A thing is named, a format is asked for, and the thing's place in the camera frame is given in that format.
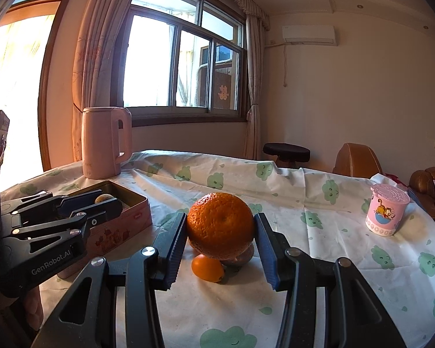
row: screw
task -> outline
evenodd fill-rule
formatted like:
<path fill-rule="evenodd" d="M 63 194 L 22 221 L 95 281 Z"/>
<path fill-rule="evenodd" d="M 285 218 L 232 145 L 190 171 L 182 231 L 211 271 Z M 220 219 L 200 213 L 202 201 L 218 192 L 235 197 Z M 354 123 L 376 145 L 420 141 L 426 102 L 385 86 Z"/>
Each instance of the screw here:
<path fill-rule="evenodd" d="M 96 257 L 93 258 L 92 261 L 90 262 L 94 267 L 98 267 L 100 265 L 102 265 L 105 262 L 104 258 L 101 257 Z"/>
<path fill-rule="evenodd" d="M 287 254 L 290 255 L 291 257 L 299 257 L 302 254 L 302 252 L 300 249 L 297 249 L 296 247 L 290 247 L 287 250 Z"/>
<path fill-rule="evenodd" d="M 155 248 L 152 246 L 147 246 L 142 250 L 142 255 L 144 255 L 145 257 L 151 257 L 151 255 L 153 255 L 155 253 Z"/>
<path fill-rule="evenodd" d="M 338 264 L 341 265 L 342 267 L 349 267 L 351 266 L 351 260 L 348 258 L 340 258 L 338 260 Z"/>

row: white tablecloth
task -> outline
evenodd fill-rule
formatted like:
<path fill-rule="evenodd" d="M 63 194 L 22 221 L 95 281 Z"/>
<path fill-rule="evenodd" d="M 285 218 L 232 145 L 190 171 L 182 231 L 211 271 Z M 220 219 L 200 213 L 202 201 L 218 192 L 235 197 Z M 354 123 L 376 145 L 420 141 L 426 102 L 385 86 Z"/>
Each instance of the white tablecloth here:
<path fill-rule="evenodd" d="M 381 175 L 365 180 L 279 169 L 273 162 L 145 151 L 135 153 L 112 180 L 148 196 L 153 226 L 110 252 L 108 259 L 128 257 L 151 244 L 177 212 L 188 212 L 203 195 L 232 193 L 254 213 L 264 212 L 291 246 L 323 260 L 350 258 L 408 347 L 424 346 L 435 332 L 435 223 L 410 203 L 393 237 L 370 232 L 365 225 L 370 186 L 395 184 Z M 2 200 L 39 190 L 64 194 L 96 182 L 84 178 L 78 162 L 18 184 L 4 191 Z M 274 292 L 266 282 L 258 253 L 239 272 L 228 273 L 225 284 L 196 278 L 190 269 L 193 255 L 186 246 L 177 281 L 168 292 L 157 292 L 166 346 L 231 348 L 237 341 L 240 348 L 275 346 L 285 292 Z M 41 285 L 46 316 L 69 285 L 56 276 Z"/>

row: pink lid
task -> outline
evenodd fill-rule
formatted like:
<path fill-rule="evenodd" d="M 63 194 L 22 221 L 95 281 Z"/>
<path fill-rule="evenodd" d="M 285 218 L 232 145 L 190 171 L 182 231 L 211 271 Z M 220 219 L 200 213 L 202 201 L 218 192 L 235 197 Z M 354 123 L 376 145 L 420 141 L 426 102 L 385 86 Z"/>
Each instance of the pink lid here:
<path fill-rule="evenodd" d="M 411 201 L 406 192 L 395 186 L 390 186 L 389 184 L 374 184 L 371 190 L 377 196 L 393 203 L 408 204 Z"/>

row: brown leather chair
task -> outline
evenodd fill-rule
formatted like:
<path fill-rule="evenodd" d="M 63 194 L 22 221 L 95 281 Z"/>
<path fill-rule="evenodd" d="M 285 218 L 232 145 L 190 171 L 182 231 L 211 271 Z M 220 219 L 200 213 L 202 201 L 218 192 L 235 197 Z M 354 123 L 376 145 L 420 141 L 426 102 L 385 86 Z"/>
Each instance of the brown leather chair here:
<path fill-rule="evenodd" d="M 435 221 L 435 167 L 425 170 L 417 170 L 409 179 L 409 195 L 418 202 L 421 207 Z"/>
<path fill-rule="evenodd" d="M 348 177 L 370 178 L 377 173 L 382 174 L 382 167 L 370 147 L 347 142 L 337 154 L 332 173 Z"/>

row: stool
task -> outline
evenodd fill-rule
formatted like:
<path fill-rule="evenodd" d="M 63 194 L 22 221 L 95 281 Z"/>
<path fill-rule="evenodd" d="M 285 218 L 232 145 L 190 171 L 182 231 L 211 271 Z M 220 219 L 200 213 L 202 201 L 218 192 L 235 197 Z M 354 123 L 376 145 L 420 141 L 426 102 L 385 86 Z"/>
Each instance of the stool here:
<path fill-rule="evenodd" d="M 285 143 L 268 142 L 262 148 L 265 154 L 277 156 L 277 167 L 285 167 L 288 169 L 299 169 L 297 162 L 307 162 L 311 152 L 309 149 L 298 145 Z"/>

